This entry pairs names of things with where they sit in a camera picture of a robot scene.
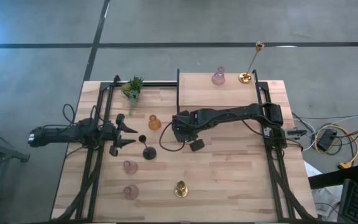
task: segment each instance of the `concrete floor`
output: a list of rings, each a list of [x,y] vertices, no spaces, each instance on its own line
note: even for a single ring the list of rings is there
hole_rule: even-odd
[[[92,43],[103,0],[0,1],[0,44]],[[101,42],[358,41],[358,0],[111,1]],[[36,126],[64,123],[77,104],[91,49],[0,49],[0,134],[23,152],[0,192],[0,223],[48,220],[65,144],[30,148]],[[253,48],[99,49],[91,80],[174,80],[183,72],[246,70]],[[265,48],[254,64],[261,80],[285,80],[299,116],[358,114],[358,47]],[[308,120],[313,126],[333,120]],[[352,131],[358,119],[343,122]],[[350,159],[303,153],[322,172]]]

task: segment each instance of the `pink glass vase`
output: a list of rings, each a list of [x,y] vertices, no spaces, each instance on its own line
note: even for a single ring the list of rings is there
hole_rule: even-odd
[[[215,85],[222,85],[225,81],[224,79],[224,69],[222,66],[220,66],[218,68],[218,71],[215,72],[215,74],[212,76],[212,83],[214,83]]]
[[[134,161],[125,161],[122,165],[124,172],[128,175],[135,174],[137,171],[137,163]]]
[[[139,189],[135,185],[124,188],[124,196],[128,200],[135,200],[139,195]]]

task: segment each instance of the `gold bottle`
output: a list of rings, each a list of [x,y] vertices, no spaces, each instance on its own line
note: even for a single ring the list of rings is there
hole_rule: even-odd
[[[161,128],[161,121],[157,119],[156,115],[150,115],[149,120],[149,128],[151,130],[156,131]]]

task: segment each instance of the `wooden table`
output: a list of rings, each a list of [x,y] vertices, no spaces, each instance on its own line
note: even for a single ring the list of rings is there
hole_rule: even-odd
[[[290,104],[283,81],[267,81],[272,102],[280,104],[285,120],[283,128],[293,128]],[[96,104],[100,82],[85,82],[76,120],[89,117]],[[177,113],[175,87],[147,87],[132,116],[128,115],[129,102],[119,88],[113,93],[110,119],[119,113],[126,115],[125,123],[138,134],[122,134],[122,138],[137,139],[147,136],[147,145],[157,150],[157,157],[146,161],[142,157],[144,145],[135,142],[119,150],[117,157],[105,145],[94,222],[251,222],[277,220],[272,189],[262,138],[249,131],[240,121],[224,123],[201,132],[206,147],[191,152],[188,145],[180,152],[168,152],[158,145],[162,129]],[[162,128],[151,131],[149,116],[156,114]],[[260,130],[256,121],[247,121]],[[170,128],[163,137],[163,145],[178,148],[179,143]],[[70,144],[68,153],[80,147]],[[63,166],[52,218],[59,216],[78,193],[83,175],[86,150],[68,157]],[[285,149],[285,164],[290,188],[307,211],[316,216],[301,151],[296,146]],[[139,169],[127,175],[122,169],[125,160],[136,161]],[[173,188],[184,180],[189,188],[185,198],[176,198]],[[136,200],[127,200],[122,192],[127,185],[139,188]],[[282,198],[286,213],[285,200]],[[88,211],[89,196],[85,199],[83,215]]]

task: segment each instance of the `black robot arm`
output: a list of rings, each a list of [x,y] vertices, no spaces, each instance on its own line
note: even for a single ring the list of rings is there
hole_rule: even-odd
[[[192,112],[182,111],[172,117],[172,130],[178,142],[194,141],[190,144],[191,150],[197,151],[204,147],[201,139],[197,140],[198,133],[215,127],[219,123],[253,119],[265,127],[271,128],[274,143],[286,148],[283,126],[283,116],[280,105],[253,103],[248,106],[227,110],[200,109]]]
[[[136,142],[136,140],[132,139],[121,139],[121,131],[125,133],[137,133],[137,131],[128,128],[124,124],[124,118],[123,114],[117,115],[117,127],[110,121],[105,121],[98,127],[97,122],[93,118],[83,119],[76,124],[64,128],[48,128],[48,125],[37,127],[30,132],[28,143],[31,147],[40,147],[46,146],[49,143],[79,142],[84,147],[96,149],[101,145],[101,141],[113,141],[109,152],[112,156],[117,156],[118,148]]]

